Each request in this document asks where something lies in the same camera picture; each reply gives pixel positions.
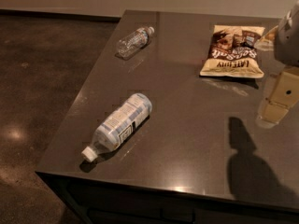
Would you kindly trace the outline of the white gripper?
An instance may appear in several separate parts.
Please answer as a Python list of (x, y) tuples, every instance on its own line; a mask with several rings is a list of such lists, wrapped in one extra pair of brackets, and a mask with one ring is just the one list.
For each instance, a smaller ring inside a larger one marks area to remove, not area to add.
[(258, 39), (254, 48), (274, 51), (276, 60), (291, 65), (279, 74), (269, 75), (258, 109), (258, 124), (279, 124), (299, 102), (299, 1), (278, 26)]

